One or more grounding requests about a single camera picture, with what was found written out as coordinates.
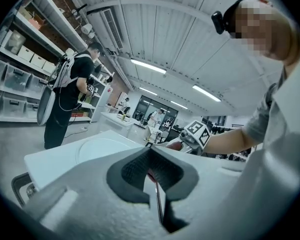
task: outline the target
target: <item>air vent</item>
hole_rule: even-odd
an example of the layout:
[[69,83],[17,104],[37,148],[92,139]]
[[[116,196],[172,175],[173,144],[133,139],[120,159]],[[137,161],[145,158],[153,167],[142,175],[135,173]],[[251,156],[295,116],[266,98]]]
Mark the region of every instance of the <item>air vent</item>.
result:
[[112,40],[115,42],[117,48],[120,50],[123,48],[122,41],[119,35],[117,25],[115,23],[114,16],[111,12],[111,9],[102,10],[104,19],[106,20],[107,26],[109,27],[110,33],[112,34]]

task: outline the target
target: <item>head-mounted camera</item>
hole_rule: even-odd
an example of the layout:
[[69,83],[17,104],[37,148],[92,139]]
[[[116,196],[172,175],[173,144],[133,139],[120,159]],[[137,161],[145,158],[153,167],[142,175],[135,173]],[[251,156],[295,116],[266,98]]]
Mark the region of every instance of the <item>head-mounted camera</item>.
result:
[[214,24],[216,32],[221,35],[224,31],[231,32],[231,19],[239,5],[239,3],[243,0],[236,1],[233,5],[231,5],[222,16],[220,11],[216,11],[212,14],[211,19]]

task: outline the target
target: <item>ceiling light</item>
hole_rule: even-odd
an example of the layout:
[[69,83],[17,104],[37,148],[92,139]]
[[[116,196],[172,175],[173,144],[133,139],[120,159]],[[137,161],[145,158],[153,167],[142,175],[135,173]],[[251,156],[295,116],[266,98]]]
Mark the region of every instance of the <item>ceiling light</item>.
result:
[[[148,103],[148,104],[150,103],[149,101],[146,101],[146,100],[144,100],[143,102],[145,102],[145,103]],[[152,104],[152,103],[150,103],[150,105],[153,105],[153,104]]]
[[143,67],[146,67],[148,69],[151,69],[151,70],[154,70],[154,71],[157,71],[157,72],[160,72],[162,74],[165,74],[167,71],[165,69],[162,69],[160,67],[157,67],[157,66],[152,66],[148,63],[144,63],[142,61],[139,61],[139,60],[136,60],[134,58],[131,58],[130,61],[134,64],[137,64],[137,65],[140,65],[140,66],[143,66]]
[[200,87],[197,86],[197,85],[192,86],[192,88],[193,88],[193,89],[196,89],[196,90],[199,91],[200,93],[203,93],[204,95],[207,95],[209,98],[213,99],[213,100],[216,101],[216,102],[220,102],[220,101],[221,101],[221,99],[219,99],[219,98],[213,96],[211,93],[207,92],[206,90],[200,88]]
[[144,90],[144,91],[146,91],[146,92],[148,92],[148,93],[151,93],[151,94],[153,94],[153,95],[155,95],[155,96],[158,95],[158,94],[156,94],[156,93],[154,93],[154,92],[152,92],[152,91],[149,91],[149,90],[147,90],[147,89],[144,89],[144,88],[142,88],[142,87],[140,87],[139,89]]
[[176,105],[178,105],[178,106],[180,106],[181,108],[184,108],[184,109],[188,109],[187,107],[185,107],[185,106],[182,106],[182,105],[180,105],[179,103],[176,103],[176,102],[174,102],[174,101],[170,101],[171,103],[173,103],[173,104],[176,104]]

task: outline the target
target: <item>gray sleeve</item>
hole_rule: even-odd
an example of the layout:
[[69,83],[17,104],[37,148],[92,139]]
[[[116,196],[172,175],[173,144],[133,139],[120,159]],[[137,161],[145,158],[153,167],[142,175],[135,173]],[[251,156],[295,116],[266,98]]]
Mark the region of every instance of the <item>gray sleeve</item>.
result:
[[260,143],[264,142],[264,138],[266,135],[269,122],[269,111],[271,107],[272,93],[275,90],[275,87],[275,84],[269,87],[268,91],[265,93],[263,99],[254,111],[251,119],[244,127],[242,127],[244,133]]

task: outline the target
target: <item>black t-shirt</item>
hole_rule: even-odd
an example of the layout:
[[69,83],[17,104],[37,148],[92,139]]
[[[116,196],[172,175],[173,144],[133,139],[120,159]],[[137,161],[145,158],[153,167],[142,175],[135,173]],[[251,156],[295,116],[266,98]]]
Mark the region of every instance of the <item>black t-shirt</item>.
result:
[[[88,54],[88,51],[83,51],[77,55]],[[76,77],[88,79],[92,72],[95,70],[94,62],[89,57],[75,58],[71,68],[70,77],[74,79]],[[77,81],[73,81],[67,85],[67,87],[61,88],[60,101],[69,106],[75,105],[78,102],[78,96],[80,91],[77,87]]]

